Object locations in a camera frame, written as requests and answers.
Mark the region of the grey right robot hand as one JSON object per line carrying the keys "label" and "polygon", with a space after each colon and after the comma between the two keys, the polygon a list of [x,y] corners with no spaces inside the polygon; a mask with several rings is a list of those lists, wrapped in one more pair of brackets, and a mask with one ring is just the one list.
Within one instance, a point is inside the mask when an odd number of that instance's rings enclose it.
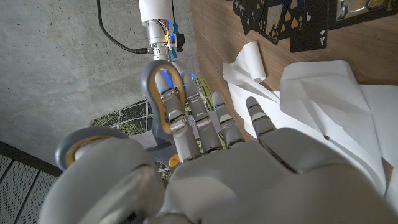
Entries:
{"label": "grey right robot hand", "polygon": [[154,60],[166,60],[172,63],[182,75],[185,65],[177,60],[177,52],[183,51],[184,34],[178,31],[178,25],[165,19],[153,19],[145,22],[149,51],[154,54]]}

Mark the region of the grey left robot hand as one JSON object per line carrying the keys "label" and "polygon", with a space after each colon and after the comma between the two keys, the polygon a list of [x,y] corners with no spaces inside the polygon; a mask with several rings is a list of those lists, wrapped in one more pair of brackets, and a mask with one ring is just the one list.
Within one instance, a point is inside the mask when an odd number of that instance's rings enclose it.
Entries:
{"label": "grey left robot hand", "polygon": [[254,98],[258,139],[246,142],[216,96],[226,144],[196,143],[183,106],[192,90],[169,63],[141,75],[154,130],[174,140],[180,165],[164,184],[150,154],[124,133],[84,128],[56,150],[62,175],[40,223],[396,223],[397,213],[354,163],[300,131],[277,128]]}

